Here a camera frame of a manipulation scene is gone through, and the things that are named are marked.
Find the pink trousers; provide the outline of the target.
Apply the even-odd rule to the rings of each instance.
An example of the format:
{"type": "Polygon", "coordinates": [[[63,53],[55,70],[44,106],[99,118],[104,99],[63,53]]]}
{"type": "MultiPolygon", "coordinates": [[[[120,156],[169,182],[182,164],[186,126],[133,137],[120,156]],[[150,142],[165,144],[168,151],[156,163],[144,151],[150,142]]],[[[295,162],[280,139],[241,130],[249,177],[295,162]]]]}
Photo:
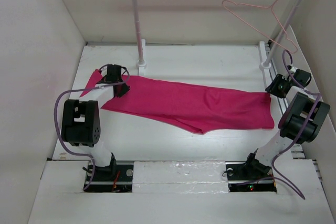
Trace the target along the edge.
{"type": "Polygon", "coordinates": [[[101,109],[136,115],[192,133],[273,129],[271,97],[265,92],[199,86],[131,76],[130,91],[101,109]]]}

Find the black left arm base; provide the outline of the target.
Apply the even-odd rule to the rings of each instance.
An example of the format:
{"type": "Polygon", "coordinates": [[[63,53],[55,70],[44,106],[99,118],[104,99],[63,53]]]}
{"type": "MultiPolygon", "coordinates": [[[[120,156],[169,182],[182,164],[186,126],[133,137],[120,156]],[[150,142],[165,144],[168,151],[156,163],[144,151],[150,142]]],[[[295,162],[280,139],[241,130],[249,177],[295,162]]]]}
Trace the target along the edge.
{"type": "Polygon", "coordinates": [[[86,171],[83,186],[86,193],[131,193],[133,185],[133,164],[117,164],[112,172],[109,168],[96,166],[92,182],[92,165],[83,168],[86,171]]]}

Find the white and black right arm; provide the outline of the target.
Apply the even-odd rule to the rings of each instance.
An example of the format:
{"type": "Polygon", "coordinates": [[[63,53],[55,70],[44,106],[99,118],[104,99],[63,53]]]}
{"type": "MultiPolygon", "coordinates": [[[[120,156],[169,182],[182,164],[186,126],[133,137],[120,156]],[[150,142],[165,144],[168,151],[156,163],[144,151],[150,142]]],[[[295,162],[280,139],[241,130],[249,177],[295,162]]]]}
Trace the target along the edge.
{"type": "Polygon", "coordinates": [[[266,91],[279,98],[288,98],[289,106],[281,117],[276,135],[264,146],[249,154],[241,167],[248,179],[268,177],[282,154],[295,144],[312,142],[320,132],[330,111],[330,105],[321,101],[321,94],[306,89],[310,79],[301,81],[301,76],[288,72],[276,75],[266,91]]]}

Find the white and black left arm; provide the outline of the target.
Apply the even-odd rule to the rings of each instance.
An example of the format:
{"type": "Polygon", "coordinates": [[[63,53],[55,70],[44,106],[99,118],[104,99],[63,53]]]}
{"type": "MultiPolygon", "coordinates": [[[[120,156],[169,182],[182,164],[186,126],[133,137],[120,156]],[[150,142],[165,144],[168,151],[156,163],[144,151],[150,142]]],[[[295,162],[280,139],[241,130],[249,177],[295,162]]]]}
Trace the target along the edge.
{"type": "Polygon", "coordinates": [[[61,141],[80,148],[82,152],[77,156],[91,159],[91,166],[85,169],[90,178],[112,180],[117,175],[116,159],[100,139],[100,109],[130,90],[129,77],[124,66],[104,65],[96,69],[86,86],[78,91],[78,99],[64,102],[61,141]]]}

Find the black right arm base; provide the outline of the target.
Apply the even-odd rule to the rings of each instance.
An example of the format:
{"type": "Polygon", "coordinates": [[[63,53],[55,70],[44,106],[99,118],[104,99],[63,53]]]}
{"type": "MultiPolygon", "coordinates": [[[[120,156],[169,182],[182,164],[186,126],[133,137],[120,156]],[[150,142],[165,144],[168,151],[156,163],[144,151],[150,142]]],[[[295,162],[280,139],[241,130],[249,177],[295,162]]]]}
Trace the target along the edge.
{"type": "Polygon", "coordinates": [[[277,192],[275,182],[269,174],[244,162],[225,162],[222,176],[228,181],[230,193],[277,192]]]}

